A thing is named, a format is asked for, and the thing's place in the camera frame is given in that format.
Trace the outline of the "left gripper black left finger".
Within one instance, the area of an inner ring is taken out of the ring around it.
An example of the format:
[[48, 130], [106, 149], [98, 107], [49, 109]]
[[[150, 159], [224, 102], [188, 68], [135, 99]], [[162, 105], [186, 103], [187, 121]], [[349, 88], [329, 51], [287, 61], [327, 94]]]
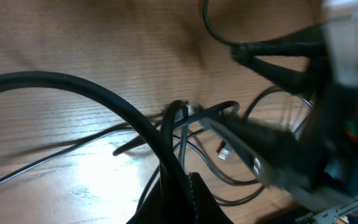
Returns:
[[165, 216], [165, 202], [168, 195], [170, 179], [162, 177], [152, 188], [140, 209], [135, 212], [134, 216], [127, 224], [167, 224]]

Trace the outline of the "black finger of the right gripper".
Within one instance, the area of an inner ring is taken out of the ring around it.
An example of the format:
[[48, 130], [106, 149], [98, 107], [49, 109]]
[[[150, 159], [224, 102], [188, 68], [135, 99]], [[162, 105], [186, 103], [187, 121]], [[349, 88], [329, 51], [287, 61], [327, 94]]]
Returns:
[[205, 117], [201, 124], [223, 138], [265, 186], [300, 185], [300, 173], [294, 170], [292, 158], [298, 141], [292, 132], [232, 113]]

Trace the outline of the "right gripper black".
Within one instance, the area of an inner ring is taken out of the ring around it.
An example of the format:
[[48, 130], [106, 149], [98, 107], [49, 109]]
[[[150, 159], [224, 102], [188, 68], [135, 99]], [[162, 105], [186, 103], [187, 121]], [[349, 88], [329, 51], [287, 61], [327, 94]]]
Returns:
[[259, 179], [312, 210], [358, 195], [358, 15], [234, 44], [231, 57], [290, 93], [316, 93], [299, 138], [267, 136]]

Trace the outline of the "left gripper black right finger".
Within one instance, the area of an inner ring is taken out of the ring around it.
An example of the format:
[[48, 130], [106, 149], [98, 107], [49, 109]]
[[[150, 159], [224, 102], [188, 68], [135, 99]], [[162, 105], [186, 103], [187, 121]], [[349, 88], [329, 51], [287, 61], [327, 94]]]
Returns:
[[189, 176], [196, 224], [233, 224], [215, 201], [205, 182], [197, 172]]

